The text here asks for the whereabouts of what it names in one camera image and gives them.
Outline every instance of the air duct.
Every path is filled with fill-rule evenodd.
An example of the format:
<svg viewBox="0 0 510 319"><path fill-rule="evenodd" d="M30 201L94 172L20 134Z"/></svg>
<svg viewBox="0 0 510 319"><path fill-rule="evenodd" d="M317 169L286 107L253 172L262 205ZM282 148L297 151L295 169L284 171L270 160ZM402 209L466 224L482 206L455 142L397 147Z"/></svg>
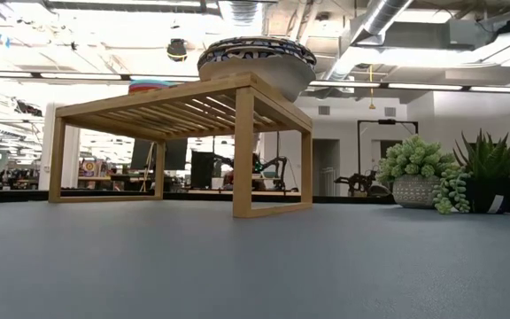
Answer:
<svg viewBox="0 0 510 319"><path fill-rule="evenodd" d="M219 1L221 16L234 27L237 35L261 35L265 6L255 1Z"/></svg>
<svg viewBox="0 0 510 319"><path fill-rule="evenodd" d="M367 11L358 19L360 25L350 32L350 46L369 37L382 35L395 22L413 0L372 0ZM351 62L351 50L346 50L337 63L326 73L325 80L341 81L347 77L355 64Z"/></svg>

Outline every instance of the wooden stand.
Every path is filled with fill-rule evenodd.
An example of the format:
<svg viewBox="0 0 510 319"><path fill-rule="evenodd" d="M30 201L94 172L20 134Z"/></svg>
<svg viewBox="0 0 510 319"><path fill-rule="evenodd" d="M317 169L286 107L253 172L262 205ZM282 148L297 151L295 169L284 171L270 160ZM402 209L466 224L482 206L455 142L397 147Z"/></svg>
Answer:
<svg viewBox="0 0 510 319"><path fill-rule="evenodd" d="M161 200L163 183L154 196L62 198L60 184L66 125L157 143L156 180L164 178L165 141L173 138L235 135L235 217L260 217L312 206L312 120L255 74L239 74L208 82L190 82L165 89L112 97L56 110L49 202ZM251 153L254 132L295 129L302 134L301 203L251 207Z"/></svg>

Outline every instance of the black pot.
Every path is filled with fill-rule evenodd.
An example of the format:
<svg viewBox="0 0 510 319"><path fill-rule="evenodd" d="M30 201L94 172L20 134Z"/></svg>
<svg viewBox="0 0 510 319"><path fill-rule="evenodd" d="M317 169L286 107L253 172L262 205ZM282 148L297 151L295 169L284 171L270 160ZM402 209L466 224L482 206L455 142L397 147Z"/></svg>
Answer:
<svg viewBox="0 0 510 319"><path fill-rule="evenodd" d="M510 208L510 178L466 180L466 199L472 213L503 214Z"/></svg>

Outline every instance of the wooden slatted shelf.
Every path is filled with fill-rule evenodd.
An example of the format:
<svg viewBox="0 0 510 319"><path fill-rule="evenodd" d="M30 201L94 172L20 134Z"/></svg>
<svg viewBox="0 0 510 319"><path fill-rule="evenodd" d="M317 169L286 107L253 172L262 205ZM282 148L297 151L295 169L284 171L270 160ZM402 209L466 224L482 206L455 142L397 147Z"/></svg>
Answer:
<svg viewBox="0 0 510 319"><path fill-rule="evenodd" d="M66 125L151 140L161 149L169 139L235 135L235 217L277 214L307 208L312 203L312 120L255 74L189 82L58 108L50 174L51 202L65 201L60 197L59 185ZM253 133L290 129L302 134L302 203L251 209ZM158 156L157 161L157 168L164 167L164 157ZM163 170L158 169L157 178L162 179L162 174ZM157 185L153 198L162 199L162 185Z"/></svg>

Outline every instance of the gray table surface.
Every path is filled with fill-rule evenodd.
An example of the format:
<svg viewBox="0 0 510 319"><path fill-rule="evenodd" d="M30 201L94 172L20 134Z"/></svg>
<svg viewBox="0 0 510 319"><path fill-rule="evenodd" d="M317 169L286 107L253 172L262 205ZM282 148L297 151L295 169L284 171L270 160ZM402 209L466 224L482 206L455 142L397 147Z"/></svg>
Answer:
<svg viewBox="0 0 510 319"><path fill-rule="evenodd" d="M0 204L0 319L510 318L510 214Z"/></svg>

